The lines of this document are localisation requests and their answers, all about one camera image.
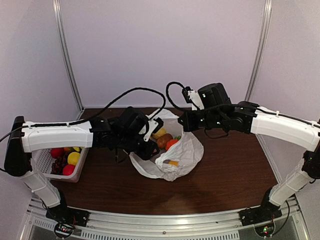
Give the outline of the white plastic bag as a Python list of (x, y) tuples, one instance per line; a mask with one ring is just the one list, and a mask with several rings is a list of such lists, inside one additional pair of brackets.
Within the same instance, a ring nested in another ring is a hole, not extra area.
[[(149, 160), (143, 160), (133, 152), (129, 154), (129, 158), (142, 176), (172, 182), (194, 169), (203, 158), (204, 146), (193, 133), (184, 132), (183, 126), (178, 123), (179, 117), (170, 110), (162, 109), (157, 117), (163, 120), (163, 128), (168, 134), (173, 137), (181, 136), (181, 139), (168, 151), (161, 150)], [(179, 164), (170, 165), (169, 161), (176, 161)]]

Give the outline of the yellow banana bunch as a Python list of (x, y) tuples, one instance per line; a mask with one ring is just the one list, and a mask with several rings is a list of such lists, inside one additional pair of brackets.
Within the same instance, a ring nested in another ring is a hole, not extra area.
[(81, 153), (82, 149), (83, 149), (82, 147), (76, 147), (76, 146), (72, 147), (72, 150), (78, 153)]

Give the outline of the pale yellow bumpy fruit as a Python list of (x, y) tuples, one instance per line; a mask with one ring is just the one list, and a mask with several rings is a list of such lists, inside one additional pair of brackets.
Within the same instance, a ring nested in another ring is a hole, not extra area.
[(158, 140), (160, 137), (165, 135), (167, 131), (164, 128), (160, 128), (156, 133), (153, 133), (151, 136), (152, 138)]

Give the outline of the brown kiwi fruit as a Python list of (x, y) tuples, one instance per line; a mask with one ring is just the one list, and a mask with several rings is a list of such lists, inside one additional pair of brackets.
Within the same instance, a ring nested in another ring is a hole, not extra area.
[(173, 139), (173, 136), (169, 133), (166, 133), (166, 134), (160, 136), (156, 141), (158, 148), (160, 150), (165, 149), (167, 142), (172, 139)]

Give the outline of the red fruit lower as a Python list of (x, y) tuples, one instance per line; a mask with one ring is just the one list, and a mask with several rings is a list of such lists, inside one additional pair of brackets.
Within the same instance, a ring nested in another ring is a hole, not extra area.
[(72, 164), (67, 164), (63, 170), (62, 170), (62, 175), (63, 176), (70, 176), (73, 174), (74, 170), (75, 170), (76, 166), (72, 165)]

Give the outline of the red fruit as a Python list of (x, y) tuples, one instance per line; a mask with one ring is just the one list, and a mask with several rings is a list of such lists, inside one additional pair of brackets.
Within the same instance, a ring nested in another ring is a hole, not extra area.
[(65, 154), (64, 148), (52, 148), (50, 150), (50, 155), (54, 159), (61, 158)]
[(63, 170), (62, 170), (62, 175), (63, 176), (70, 176), (73, 174), (74, 170), (75, 170), (76, 166), (72, 165), (72, 164), (67, 164)]

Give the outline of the red fruit upper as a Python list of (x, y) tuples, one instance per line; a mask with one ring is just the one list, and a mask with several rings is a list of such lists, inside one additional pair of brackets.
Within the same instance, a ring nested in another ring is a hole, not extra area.
[(50, 155), (54, 159), (61, 158), (65, 154), (64, 148), (52, 148), (50, 150)]

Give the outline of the white perforated plastic basket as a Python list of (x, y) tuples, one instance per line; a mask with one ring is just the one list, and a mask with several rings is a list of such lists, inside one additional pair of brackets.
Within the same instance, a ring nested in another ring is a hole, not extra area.
[(77, 183), (80, 179), (80, 175), (87, 157), (89, 149), (84, 148), (81, 150), (80, 158), (75, 166), (75, 169), (71, 175), (61, 175), (52, 173), (52, 164), (55, 159), (51, 156), (51, 149), (41, 149), (32, 152), (32, 158), (35, 162), (36, 169), (44, 174), (49, 180), (63, 181)]

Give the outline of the left circuit board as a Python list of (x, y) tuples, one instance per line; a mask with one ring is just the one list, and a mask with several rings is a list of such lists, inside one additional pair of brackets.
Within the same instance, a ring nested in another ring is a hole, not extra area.
[(58, 222), (53, 228), (54, 234), (61, 239), (70, 237), (73, 234), (74, 230), (75, 227), (73, 225), (60, 222)]

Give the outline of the circuit board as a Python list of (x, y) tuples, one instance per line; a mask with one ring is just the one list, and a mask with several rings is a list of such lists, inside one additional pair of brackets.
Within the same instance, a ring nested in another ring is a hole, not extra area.
[(257, 225), (254, 230), (259, 237), (268, 238), (275, 232), (275, 225), (273, 223)]
[(74, 230), (75, 227), (73, 225), (60, 222), (58, 222), (53, 228), (54, 234), (61, 239), (70, 237), (73, 234)]

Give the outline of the right circuit board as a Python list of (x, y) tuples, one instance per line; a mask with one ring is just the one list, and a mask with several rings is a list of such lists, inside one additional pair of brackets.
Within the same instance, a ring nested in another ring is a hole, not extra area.
[(254, 230), (259, 237), (268, 238), (275, 232), (275, 225), (273, 223), (257, 225)]

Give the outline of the front aluminium rail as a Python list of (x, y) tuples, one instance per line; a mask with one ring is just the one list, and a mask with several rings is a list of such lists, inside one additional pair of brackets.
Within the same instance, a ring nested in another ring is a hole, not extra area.
[[(288, 206), (284, 204), (280, 209), (282, 216), (273, 222), (246, 226), (239, 215), (243, 209), (177, 215), (87, 210), (86, 226), (76, 226), (66, 240), (310, 240), (298, 201), (292, 197), (288, 203), (289, 217)], [(46, 217), (46, 210), (39, 199), (31, 198), (23, 221), (18, 240), (59, 240), (53, 232), (56, 222)], [(272, 223), (275, 232), (279, 231), (276, 235), (258, 235), (258, 230)]]

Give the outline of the right aluminium frame post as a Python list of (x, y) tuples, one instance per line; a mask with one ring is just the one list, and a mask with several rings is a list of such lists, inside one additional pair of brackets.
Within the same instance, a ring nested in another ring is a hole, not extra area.
[(273, 3), (271, 0), (264, 1), (264, 8), (262, 13), (258, 45), (256, 49), (256, 54), (253, 62), (253, 67), (252, 67), (247, 91), (245, 94), (245, 101), (248, 101), (248, 102), (251, 100), (253, 96), (254, 88), (258, 79), (259, 70), (261, 67), (263, 54), (264, 54), (266, 42), (268, 39), (269, 29), (270, 29), (270, 23), (272, 18), (272, 7), (273, 7)]

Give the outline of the aluminium frame post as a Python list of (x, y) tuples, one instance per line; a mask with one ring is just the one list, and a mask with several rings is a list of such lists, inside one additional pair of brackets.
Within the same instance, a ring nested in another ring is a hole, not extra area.
[(80, 93), (76, 83), (72, 62), (71, 62), (70, 54), (68, 50), (67, 38), (66, 38), (64, 24), (63, 24), (61, 1), (53, 0), (52, 4), (53, 4), (53, 12), (54, 12), (54, 17), (56, 21), (56, 27), (57, 27), (57, 32), (58, 32), (58, 37), (59, 37), (59, 42), (60, 42), (60, 47), (62, 52), (62, 58), (63, 58), (65, 70), (67, 73), (68, 81), (69, 81), (77, 108), (79, 111), (82, 111), (84, 109), (84, 106), (80, 97)]
[(245, 94), (245, 101), (248, 101), (248, 102), (251, 100), (253, 96), (254, 88), (258, 79), (259, 70), (261, 67), (263, 54), (264, 54), (266, 42), (268, 39), (269, 29), (270, 29), (270, 23), (272, 18), (272, 7), (273, 7), (273, 3), (271, 0), (264, 1), (264, 8), (262, 13), (258, 45), (256, 49), (256, 54), (253, 62), (253, 67), (252, 67), (247, 91)]

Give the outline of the left aluminium frame post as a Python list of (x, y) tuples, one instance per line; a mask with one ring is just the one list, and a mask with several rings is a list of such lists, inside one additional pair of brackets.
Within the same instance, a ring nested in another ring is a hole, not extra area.
[(57, 27), (57, 32), (58, 32), (58, 37), (59, 37), (59, 42), (60, 42), (60, 47), (62, 52), (62, 58), (63, 58), (65, 70), (67, 73), (68, 81), (69, 81), (77, 108), (79, 111), (82, 111), (84, 109), (84, 106), (80, 97), (80, 93), (76, 83), (72, 62), (71, 62), (70, 54), (68, 50), (67, 38), (66, 38), (64, 24), (63, 24), (61, 1), (53, 0), (52, 4), (53, 4), (53, 12), (54, 12), (54, 17), (56, 21), (56, 27)]

